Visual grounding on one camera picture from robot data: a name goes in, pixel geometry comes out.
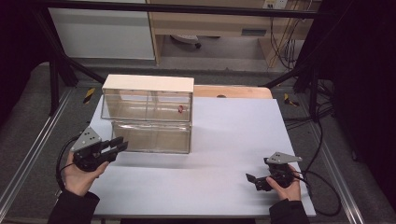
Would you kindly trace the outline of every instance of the person's hand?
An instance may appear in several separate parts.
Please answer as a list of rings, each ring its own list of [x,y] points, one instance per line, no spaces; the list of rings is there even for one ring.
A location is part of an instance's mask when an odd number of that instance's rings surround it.
[[[66,164],[73,163],[73,152],[69,152]],[[78,196],[83,197],[91,188],[93,181],[107,168],[109,162],[102,163],[94,172],[84,172],[73,164],[64,168],[65,188]]]
[[[299,175],[297,171],[289,165],[290,169],[293,171],[294,175]],[[277,192],[277,195],[279,196],[280,200],[285,200],[289,199],[289,201],[300,201],[301,200],[301,189],[300,189],[300,180],[297,178],[294,178],[293,181],[291,182],[290,186],[287,188],[282,188],[280,187],[276,181],[271,178],[267,177],[265,178],[267,183]]]

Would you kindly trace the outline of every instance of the floor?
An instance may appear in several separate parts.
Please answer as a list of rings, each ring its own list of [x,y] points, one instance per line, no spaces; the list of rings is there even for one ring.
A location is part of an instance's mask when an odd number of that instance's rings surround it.
[[[153,62],[129,60],[85,61],[101,76],[109,73],[152,74],[158,76],[194,77],[196,84],[257,86],[280,76],[288,69],[281,64],[268,68],[254,38],[200,37],[202,47],[178,43],[167,37],[160,65]],[[32,73],[22,98],[15,106],[8,121],[0,128],[0,218],[2,223],[46,223],[51,207],[56,201],[57,187],[52,175],[59,148],[79,130],[84,129],[91,119],[95,103],[101,91],[100,85],[78,73],[81,80],[76,88],[64,87],[63,94],[71,94],[62,115],[49,118],[50,89],[49,70],[46,65],[37,67]],[[294,93],[291,78],[272,88],[284,119],[307,116],[307,93]],[[332,89],[329,81],[320,86]],[[82,103],[87,89],[96,87],[90,103]],[[285,93],[290,101],[285,104]],[[329,96],[319,96],[319,103],[329,101]],[[43,142],[35,142],[43,126],[55,122]],[[352,152],[340,129],[334,113],[328,113],[318,123],[285,121],[291,144],[296,155],[307,158],[300,163],[305,169],[314,157],[320,134],[322,147],[310,170],[320,174],[324,180],[341,190],[343,208],[340,213],[328,217],[318,214],[311,217],[312,223],[396,223],[395,212],[381,193],[370,171],[364,163],[352,160]],[[322,212],[331,213],[337,208],[332,190],[319,178],[309,176],[314,206]],[[108,220],[106,223],[118,223]],[[256,223],[269,223],[267,218]]]

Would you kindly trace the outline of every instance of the white table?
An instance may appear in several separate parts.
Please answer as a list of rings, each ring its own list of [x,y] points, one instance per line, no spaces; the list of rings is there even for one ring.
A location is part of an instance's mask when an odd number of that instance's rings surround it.
[[[101,108],[102,99],[91,126],[107,140]],[[257,191],[246,174],[269,175],[263,158],[276,151],[294,155],[276,100],[194,97],[192,117],[190,154],[121,152],[110,163],[91,189],[96,217],[268,216],[276,192]],[[302,194],[314,216],[303,183]]]

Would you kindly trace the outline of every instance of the black sleeve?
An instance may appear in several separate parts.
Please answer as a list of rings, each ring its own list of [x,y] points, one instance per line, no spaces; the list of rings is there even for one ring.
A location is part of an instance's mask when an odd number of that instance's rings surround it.
[[[287,199],[270,207],[272,224],[306,224],[309,219],[306,216],[301,201],[289,201]]]
[[[49,224],[90,224],[99,198],[88,192],[84,197],[65,190],[49,215]]]

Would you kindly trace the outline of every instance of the small red object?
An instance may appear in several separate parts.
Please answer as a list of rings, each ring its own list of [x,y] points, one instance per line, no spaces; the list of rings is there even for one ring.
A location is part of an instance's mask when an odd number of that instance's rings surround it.
[[[184,107],[182,106],[182,105],[180,105],[179,107],[178,107],[178,113],[182,113],[183,112],[183,109],[184,109]]]

